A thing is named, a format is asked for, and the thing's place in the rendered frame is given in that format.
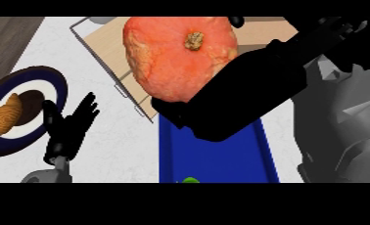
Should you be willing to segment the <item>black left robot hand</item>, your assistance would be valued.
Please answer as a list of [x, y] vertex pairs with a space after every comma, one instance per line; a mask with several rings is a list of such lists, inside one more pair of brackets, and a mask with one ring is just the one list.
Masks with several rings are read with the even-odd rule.
[[58, 157], [73, 160], [79, 153], [86, 133], [92, 127], [96, 109], [95, 94], [91, 92], [80, 102], [73, 114], [62, 116], [51, 100], [42, 103], [43, 126], [49, 134], [43, 161], [54, 165]]

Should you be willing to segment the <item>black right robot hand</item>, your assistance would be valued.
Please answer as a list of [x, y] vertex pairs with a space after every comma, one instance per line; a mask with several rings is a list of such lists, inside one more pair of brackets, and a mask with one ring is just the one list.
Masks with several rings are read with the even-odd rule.
[[370, 68], [370, 17], [290, 17], [298, 33], [242, 54], [188, 102], [153, 99], [157, 112], [197, 138], [221, 142], [314, 83], [307, 68], [321, 60], [323, 79], [348, 81]]

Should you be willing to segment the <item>orange squash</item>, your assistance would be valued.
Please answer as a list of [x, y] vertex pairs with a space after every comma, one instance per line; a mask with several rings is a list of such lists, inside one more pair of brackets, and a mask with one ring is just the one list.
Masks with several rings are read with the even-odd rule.
[[237, 57], [227, 17], [132, 17], [123, 45], [136, 81], [166, 102], [188, 103]]

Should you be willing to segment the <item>blue tray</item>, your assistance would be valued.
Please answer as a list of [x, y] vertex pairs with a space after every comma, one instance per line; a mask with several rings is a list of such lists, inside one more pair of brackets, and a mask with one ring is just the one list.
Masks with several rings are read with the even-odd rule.
[[188, 127], [178, 129], [159, 117], [159, 182], [277, 183], [270, 143], [256, 120], [222, 142], [197, 139]]

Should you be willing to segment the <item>dark brown pastry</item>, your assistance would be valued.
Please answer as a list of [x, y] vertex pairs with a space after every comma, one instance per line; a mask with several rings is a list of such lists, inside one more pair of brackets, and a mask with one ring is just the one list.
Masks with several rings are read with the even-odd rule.
[[42, 111], [42, 102], [45, 101], [45, 96], [40, 91], [30, 90], [20, 95], [20, 99], [24, 110], [17, 125], [22, 126], [37, 117]]

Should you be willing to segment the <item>brown croissant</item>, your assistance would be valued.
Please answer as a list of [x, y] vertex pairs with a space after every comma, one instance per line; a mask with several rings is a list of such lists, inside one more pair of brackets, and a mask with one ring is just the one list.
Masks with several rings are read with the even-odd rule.
[[0, 107], [0, 135], [6, 134], [22, 116], [24, 106], [20, 95], [14, 93]]

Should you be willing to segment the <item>white plate with blue rim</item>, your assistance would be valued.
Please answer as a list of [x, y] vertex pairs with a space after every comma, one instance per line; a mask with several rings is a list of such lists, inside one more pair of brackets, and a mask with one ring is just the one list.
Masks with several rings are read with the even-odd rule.
[[[14, 93], [21, 95], [30, 90], [42, 93], [46, 100], [51, 100], [62, 112], [67, 96], [68, 85], [61, 72], [51, 67], [30, 67], [0, 80], [0, 105], [3, 105]], [[45, 134], [43, 112], [37, 114], [33, 120], [15, 126], [9, 133], [0, 136], [0, 157], [17, 153], [22, 150]]]

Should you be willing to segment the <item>pale grey rounded object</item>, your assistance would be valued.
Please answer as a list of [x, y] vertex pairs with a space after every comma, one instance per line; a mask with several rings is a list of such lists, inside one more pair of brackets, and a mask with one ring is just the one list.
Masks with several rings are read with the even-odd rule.
[[91, 17], [91, 21], [96, 24], [107, 24], [111, 22], [117, 17]]

